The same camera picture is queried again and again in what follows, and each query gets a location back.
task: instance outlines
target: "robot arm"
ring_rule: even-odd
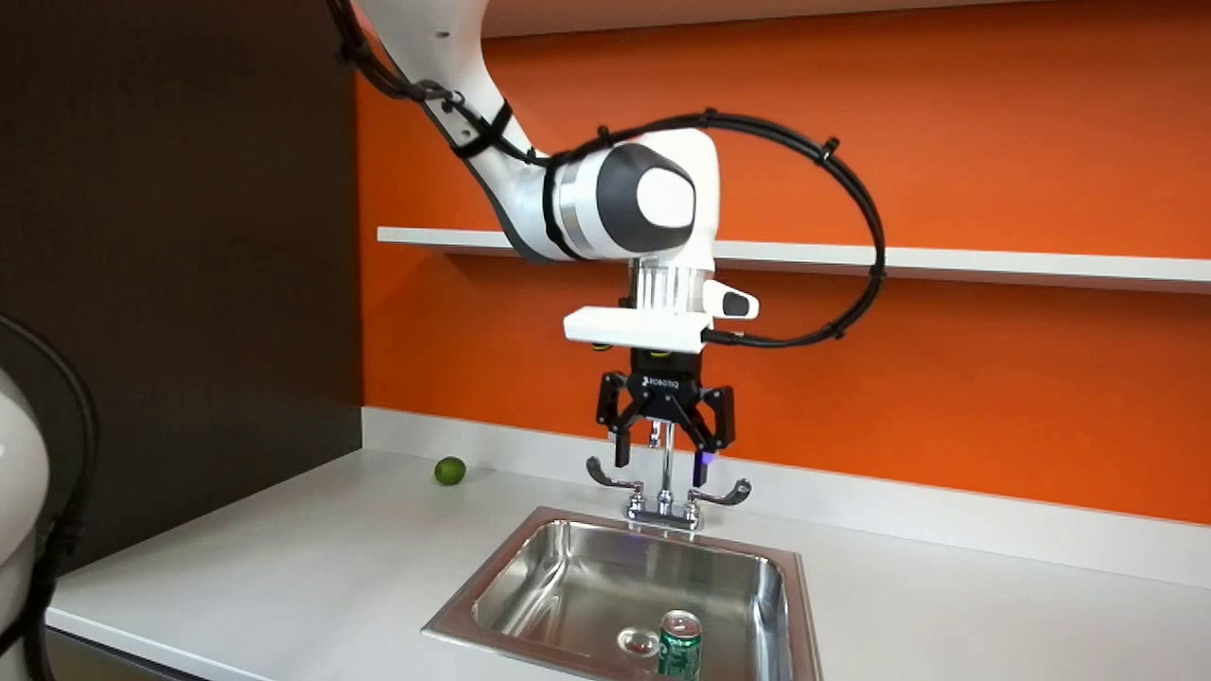
[[[739,114],[681,114],[625,134],[597,134],[544,156],[517,121],[481,55],[489,0],[330,0],[345,56],[393,100],[414,100],[481,180],[509,244],[539,261],[631,261],[631,308],[582,308],[563,317],[571,342],[631,348],[631,376],[606,376],[597,419],[628,466],[631,419],[679,424],[698,446],[694,490],[735,441],[732,391],[701,388],[706,346],[799,348],[836,342],[884,293],[887,240],[863,181],[836,159],[836,140]],[[823,168],[863,214],[874,244],[870,279],[833,321],[802,336],[716,331],[757,317],[757,299],[716,279],[720,159],[706,129],[746,134]]]
[[[539,261],[631,261],[631,308],[582,308],[571,342],[701,354],[716,317],[757,299],[716,285],[720,159],[701,129],[663,129],[578,156],[544,156],[513,119],[481,55],[489,0],[334,0],[345,33],[377,28],[380,82],[417,100],[481,180],[509,244]]]

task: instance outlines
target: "sink basin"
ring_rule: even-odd
[[[554,509],[539,509],[426,627],[568,673],[657,676],[657,657],[621,650],[621,631],[657,631],[672,608],[706,627],[706,681],[823,676],[794,554]]]

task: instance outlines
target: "green ball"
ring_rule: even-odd
[[[431,482],[438,482],[445,490],[461,485],[465,478],[465,463],[461,459],[445,459],[438,466],[431,466]]]

